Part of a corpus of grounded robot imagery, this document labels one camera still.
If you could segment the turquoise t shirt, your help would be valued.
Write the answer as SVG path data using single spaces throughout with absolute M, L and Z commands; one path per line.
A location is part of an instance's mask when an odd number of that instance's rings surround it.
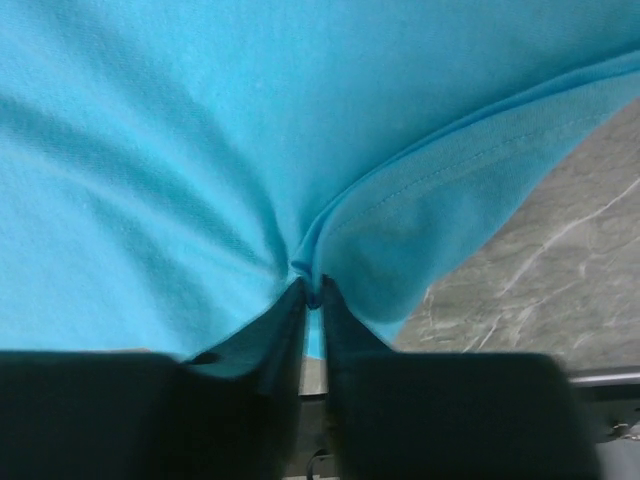
M 323 276 L 391 340 L 638 93 L 635 1 L 5 1 L 1 345 L 188 357 Z

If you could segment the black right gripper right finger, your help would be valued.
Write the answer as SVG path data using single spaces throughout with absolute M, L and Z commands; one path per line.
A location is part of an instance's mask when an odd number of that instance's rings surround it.
M 343 479 L 596 479 L 560 366 L 530 353 L 392 349 L 325 279 L 326 412 Z

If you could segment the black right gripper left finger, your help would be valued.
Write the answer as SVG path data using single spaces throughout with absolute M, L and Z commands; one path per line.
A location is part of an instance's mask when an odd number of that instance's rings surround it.
M 5 479 L 279 479 L 294 451 L 301 281 L 224 342 L 152 353 L 5 351 Z

